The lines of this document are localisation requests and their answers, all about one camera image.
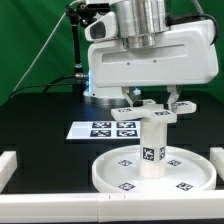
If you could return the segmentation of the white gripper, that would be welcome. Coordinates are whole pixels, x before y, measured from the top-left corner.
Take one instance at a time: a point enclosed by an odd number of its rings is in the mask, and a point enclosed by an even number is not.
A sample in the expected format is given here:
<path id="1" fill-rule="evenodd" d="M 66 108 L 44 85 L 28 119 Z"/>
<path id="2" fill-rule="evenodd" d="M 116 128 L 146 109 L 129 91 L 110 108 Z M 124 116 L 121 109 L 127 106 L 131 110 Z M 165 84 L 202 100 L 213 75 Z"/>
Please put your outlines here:
<path id="1" fill-rule="evenodd" d="M 91 45 L 88 63 L 91 81 L 97 87 L 122 87 L 133 106 L 141 91 L 132 86 L 168 86 L 168 108 L 175 111 L 179 85 L 208 83 L 218 74 L 212 20 L 173 25 L 155 35 L 150 47 L 126 49 L 116 36 L 115 14 L 110 12 L 85 29 Z"/>

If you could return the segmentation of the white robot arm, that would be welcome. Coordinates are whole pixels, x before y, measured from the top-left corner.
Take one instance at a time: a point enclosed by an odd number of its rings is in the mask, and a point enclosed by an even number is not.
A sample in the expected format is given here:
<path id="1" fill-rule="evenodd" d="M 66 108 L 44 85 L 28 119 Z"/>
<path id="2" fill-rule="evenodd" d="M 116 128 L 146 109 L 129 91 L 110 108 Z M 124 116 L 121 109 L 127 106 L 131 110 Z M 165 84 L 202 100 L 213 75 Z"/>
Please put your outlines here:
<path id="1" fill-rule="evenodd" d="M 122 105 L 141 86 L 166 86 L 172 105 L 178 86 L 214 79 L 217 22 L 202 13 L 172 16 L 169 2 L 109 0 L 109 12 L 85 29 L 91 42 L 88 100 Z"/>

